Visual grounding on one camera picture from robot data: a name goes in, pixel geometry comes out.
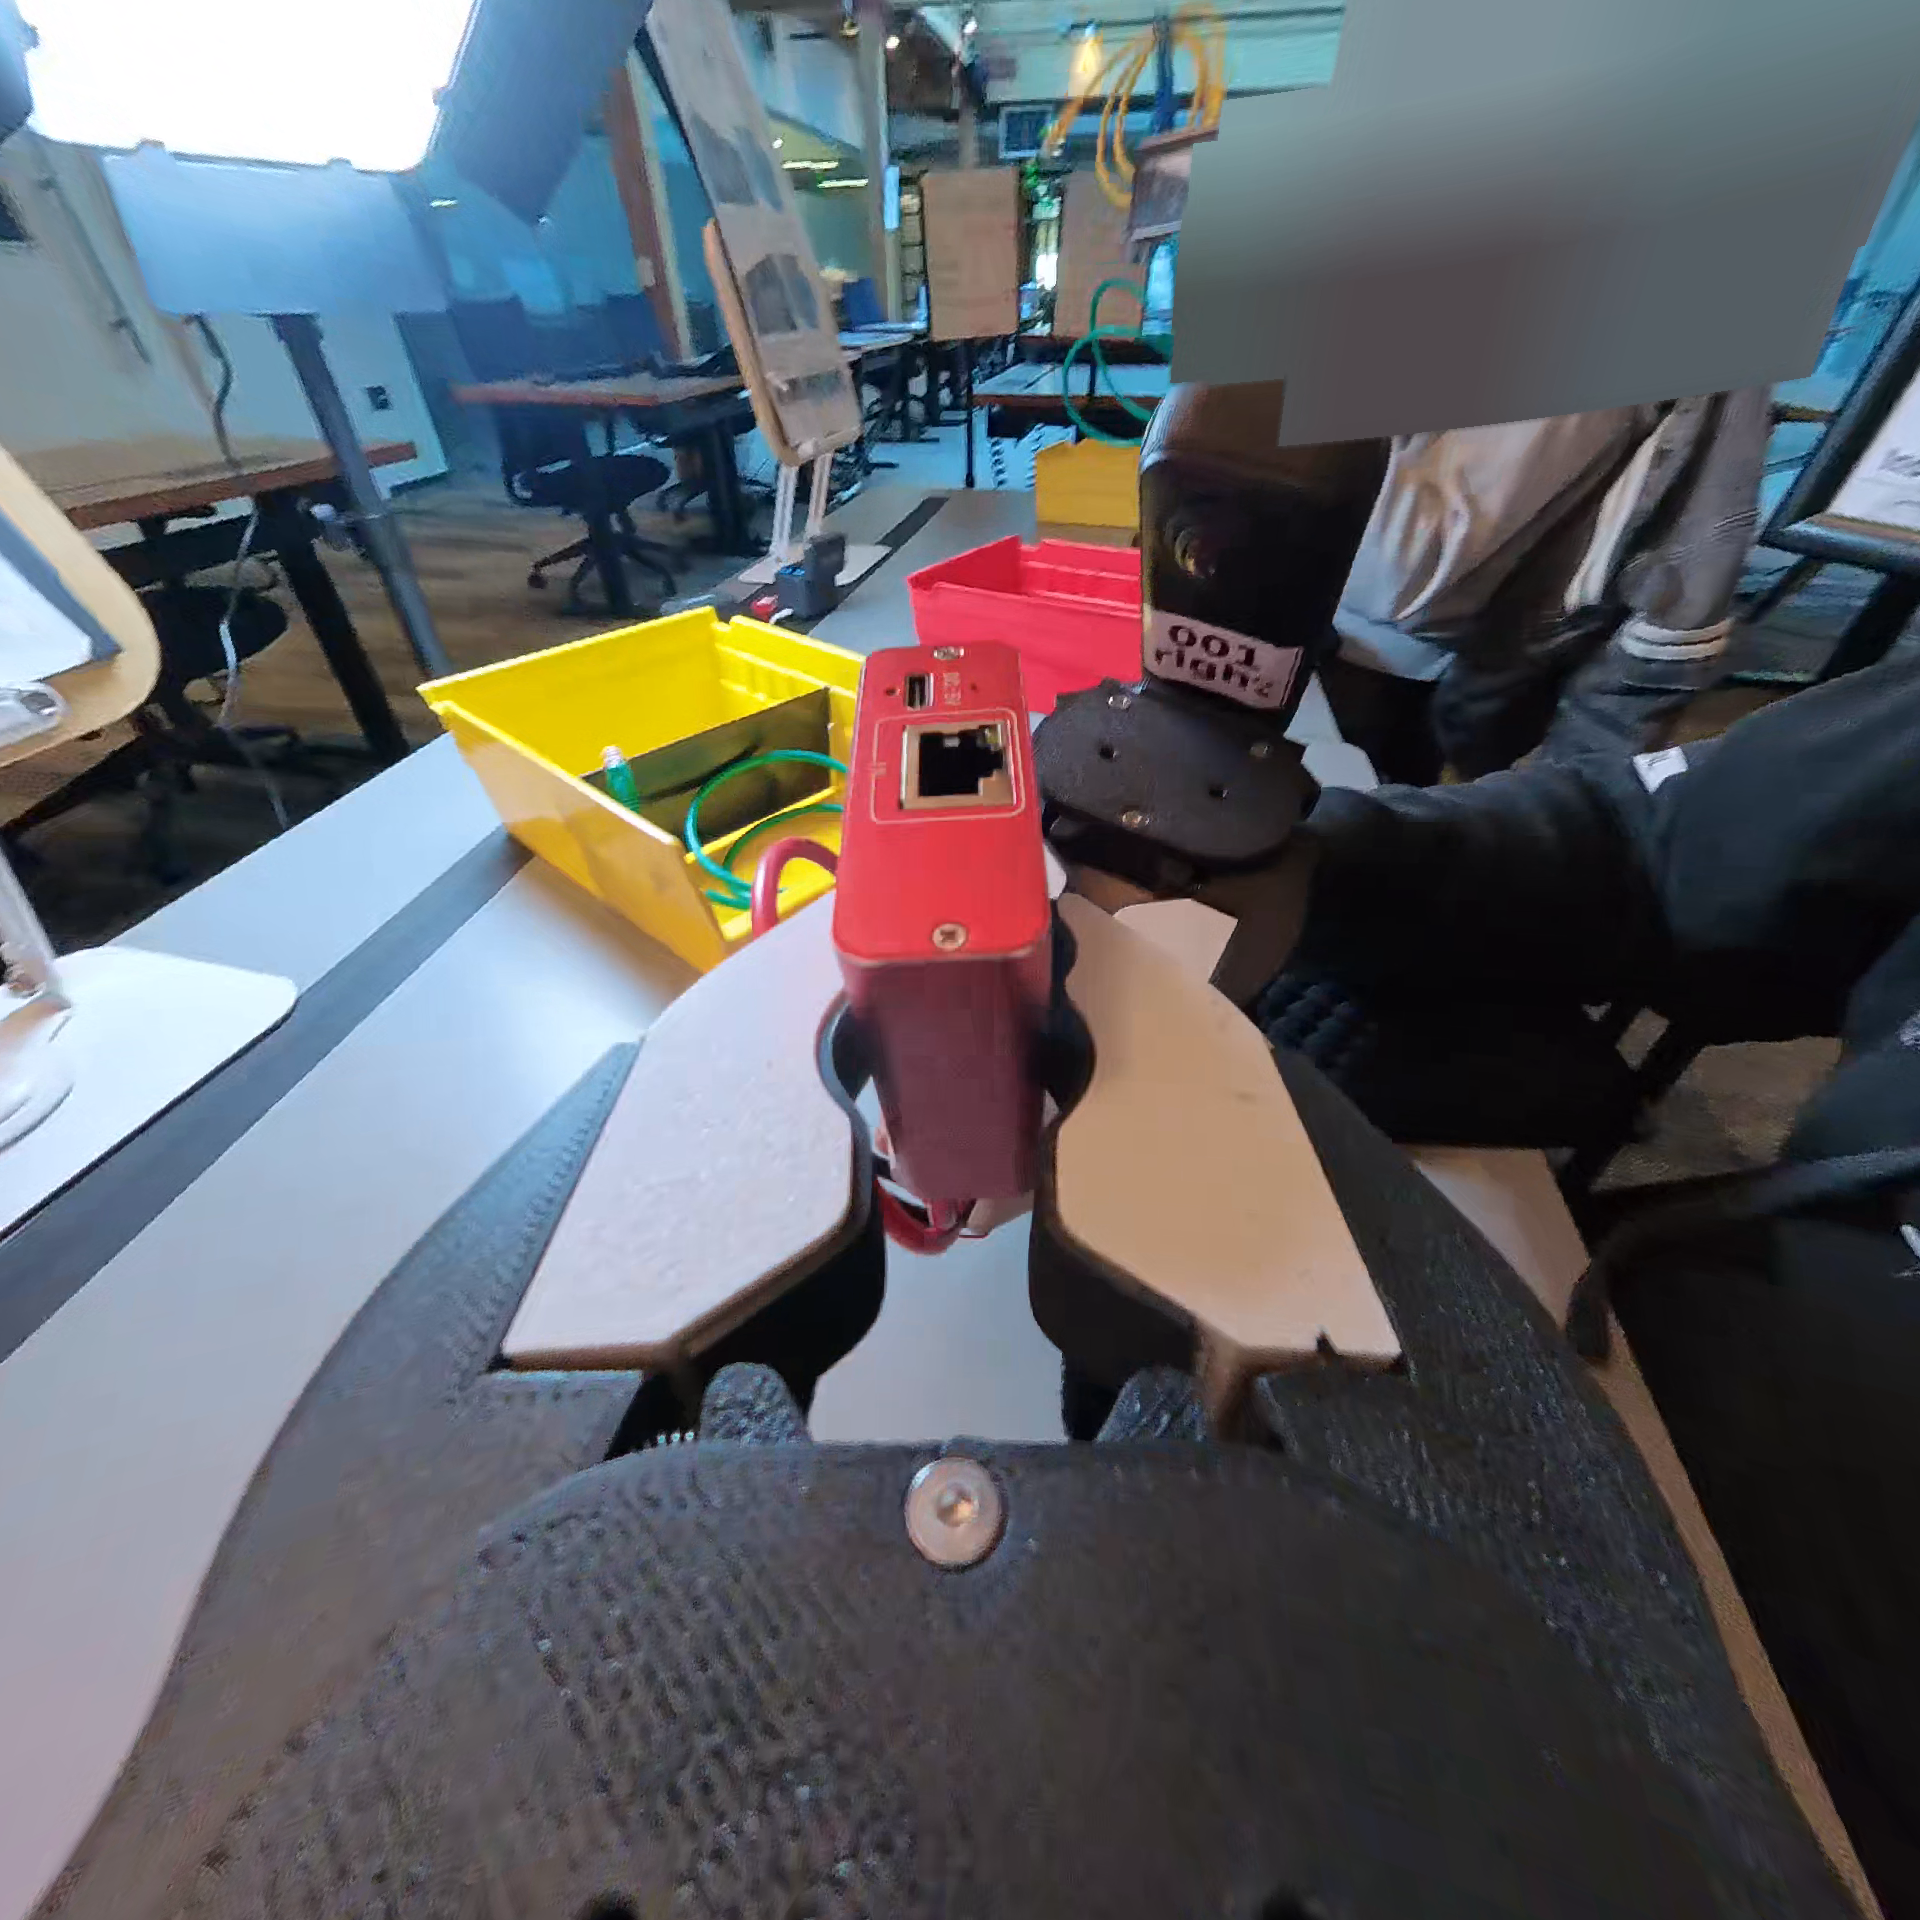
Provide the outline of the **studio light panel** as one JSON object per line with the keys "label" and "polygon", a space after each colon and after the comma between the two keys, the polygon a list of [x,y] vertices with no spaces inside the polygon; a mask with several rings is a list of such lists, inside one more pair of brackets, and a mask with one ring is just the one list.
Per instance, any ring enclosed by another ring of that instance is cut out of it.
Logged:
{"label": "studio light panel", "polygon": [[159,313],[440,313],[400,185],[544,217],[643,1],[5,5],[5,137],[100,161]]}

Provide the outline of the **black light stand pole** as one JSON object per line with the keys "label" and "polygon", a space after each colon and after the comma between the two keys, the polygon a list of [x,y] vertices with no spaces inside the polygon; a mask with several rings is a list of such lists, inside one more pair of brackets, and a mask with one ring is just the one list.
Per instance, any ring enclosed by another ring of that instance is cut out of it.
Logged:
{"label": "black light stand pole", "polygon": [[317,317],[272,313],[272,328],[285,350],[312,418],[319,422],[351,505],[351,528],[368,551],[415,664],[428,681],[453,671],[435,616],[418,583],[414,554],[388,497],[380,490],[371,456],[350,416],[346,396],[325,353]]}

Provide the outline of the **yellow plastic bin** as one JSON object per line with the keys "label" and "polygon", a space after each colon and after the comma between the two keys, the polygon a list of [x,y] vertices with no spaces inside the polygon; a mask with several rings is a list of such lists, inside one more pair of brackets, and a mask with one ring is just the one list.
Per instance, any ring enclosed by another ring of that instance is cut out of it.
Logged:
{"label": "yellow plastic bin", "polygon": [[1040,526],[1138,535],[1140,442],[1069,438],[1036,453],[1034,493]]}
{"label": "yellow plastic bin", "polygon": [[499,821],[700,972],[751,936],[755,861],[836,846],[863,658],[714,608],[418,688]]}

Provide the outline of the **instruction sheet stand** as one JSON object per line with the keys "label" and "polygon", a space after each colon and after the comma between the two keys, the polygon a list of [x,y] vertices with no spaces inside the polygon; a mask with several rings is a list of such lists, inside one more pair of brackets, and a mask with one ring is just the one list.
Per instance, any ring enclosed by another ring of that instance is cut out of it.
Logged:
{"label": "instruction sheet stand", "polygon": [[862,413],[821,273],[797,228],[739,270],[719,221],[703,228],[703,263],[722,310],[758,437],[775,456],[775,514],[763,559],[742,577],[768,584],[826,530],[832,458],[859,441]]}
{"label": "instruction sheet stand", "polygon": [[1098,285],[1108,278],[1117,278],[1138,292],[1144,268],[1132,257],[1128,208],[1112,201],[1098,172],[1075,172],[1060,180],[1060,186],[1052,336],[1060,345],[1069,345],[1093,324],[1138,321],[1138,300],[1122,300],[1117,292],[1103,294],[1100,320],[1093,320],[1093,300]]}
{"label": "instruction sheet stand", "polygon": [[[158,636],[106,554],[3,455],[3,765],[131,718]],[[102,1162],[296,1005],[277,973],[166,950],[59,952],[3,861],[3,1229]]]}
{"label": "instruction sheet stand", "polygon": [[928,338],[982,342],[1016,334],[1021,183],[1015,166],[959,166],[919,183]]}

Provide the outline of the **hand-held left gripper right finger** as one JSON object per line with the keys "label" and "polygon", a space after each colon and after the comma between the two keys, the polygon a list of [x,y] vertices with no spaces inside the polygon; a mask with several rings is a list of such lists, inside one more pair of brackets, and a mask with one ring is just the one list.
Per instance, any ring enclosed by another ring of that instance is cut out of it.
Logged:
{"label": "hand-held left gripper right finger", "polygon": [[1031,1310],[1120,1390],[1183,1368],[1227,1420],[1261,1375],[1390,1373],[1403,1345],[1264,1032],[1144,926],[1059,900],[1079,1076],[1040,1144]]}

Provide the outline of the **red plastic bin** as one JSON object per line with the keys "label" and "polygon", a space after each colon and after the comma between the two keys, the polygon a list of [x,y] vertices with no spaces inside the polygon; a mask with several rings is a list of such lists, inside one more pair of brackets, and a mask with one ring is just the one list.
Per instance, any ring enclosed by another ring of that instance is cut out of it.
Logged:
{"label": "red plastic bin", "polygon": [[1103,681],[1142,677],[1142,573],[1133,545],[1004,537],[914,568],[907,599],[926,647],[1004,641],[1034,712]]}

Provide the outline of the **wooden top desk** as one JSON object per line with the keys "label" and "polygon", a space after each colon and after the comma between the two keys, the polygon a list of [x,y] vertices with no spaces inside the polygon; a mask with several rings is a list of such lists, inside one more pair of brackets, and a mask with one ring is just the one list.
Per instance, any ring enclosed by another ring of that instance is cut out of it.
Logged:
{"label": "wooden top desk", "polygon": [[226,458],[210,438],[120,438],[21,455],[35,484],[84,535],[133,530],[107,564],[133,589],[182,583],[246,551],[277,561],[327,669],[376,764],[403,735],[348,602],[319,558],[319,508],[348,512],[336,456],[317,438],[240,438]]}

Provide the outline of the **person's right forearm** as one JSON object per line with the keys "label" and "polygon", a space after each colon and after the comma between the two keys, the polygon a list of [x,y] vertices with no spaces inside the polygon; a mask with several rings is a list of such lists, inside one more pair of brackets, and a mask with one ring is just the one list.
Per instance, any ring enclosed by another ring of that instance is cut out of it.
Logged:
{"label": "person's right forearm", "polygon": [[1614,1021],[1661,1020],[1683,1063],[1840,1040],[1856,983],[1916,926],[1916,661],[1674,749],[1330,788],[1306,840],[1285,968],[1335,978],[1384,1023],[1373,1126],[1596,1151],[1647,1104]]}

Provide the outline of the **red metal ethernet switch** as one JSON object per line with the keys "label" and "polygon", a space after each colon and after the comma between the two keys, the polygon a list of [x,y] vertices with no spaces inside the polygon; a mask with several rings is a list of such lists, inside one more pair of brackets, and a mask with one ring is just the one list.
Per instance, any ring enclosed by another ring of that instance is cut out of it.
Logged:
{"label": "red metal ethernet switch", "polygon": [[863,663],[832,949],[894,1172],[928,1205],[1036,1181],[1054,916],[1031,740],[1004,641]]}

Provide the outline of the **black office chair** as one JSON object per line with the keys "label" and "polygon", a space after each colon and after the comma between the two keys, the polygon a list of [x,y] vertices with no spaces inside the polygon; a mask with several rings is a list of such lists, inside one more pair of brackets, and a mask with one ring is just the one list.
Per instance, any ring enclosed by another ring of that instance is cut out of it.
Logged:
{"label": "black office chair", "polygon": [[614,615],[662,610],[680,591],[679,567],[639,535],[634,505],[664,486],[664,463],[644,450],[591,448],[586,413],[563,406],[493,406],[491,421],[508,500],[582,526],[579,538],[531,561],[525,584],[539,591],[551,570],[571,564],[566,613],[587,610],[587,589]]}

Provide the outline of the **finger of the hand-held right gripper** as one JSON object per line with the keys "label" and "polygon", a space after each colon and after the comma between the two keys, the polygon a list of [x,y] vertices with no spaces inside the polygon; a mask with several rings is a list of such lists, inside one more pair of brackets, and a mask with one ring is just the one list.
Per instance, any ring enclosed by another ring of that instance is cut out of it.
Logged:
{"label": "finger of the hand-held right gripper", "polygon": [[1190,897],[1128,902],[1116,909],[1112,918],[1197,978],[1213,976],[1239,929],[1234,916]]}

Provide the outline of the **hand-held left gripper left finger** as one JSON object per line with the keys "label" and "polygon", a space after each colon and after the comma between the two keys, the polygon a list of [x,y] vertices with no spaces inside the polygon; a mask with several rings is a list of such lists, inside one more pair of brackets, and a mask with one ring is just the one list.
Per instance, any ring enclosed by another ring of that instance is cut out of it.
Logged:
{"label": "hand-held left gripper left finger", "polygon": [[874,1154],[823,1065],[840,998],[818,900],[654,1020],[502,1334],[508,1367],[677,1370],[859,1244]]}

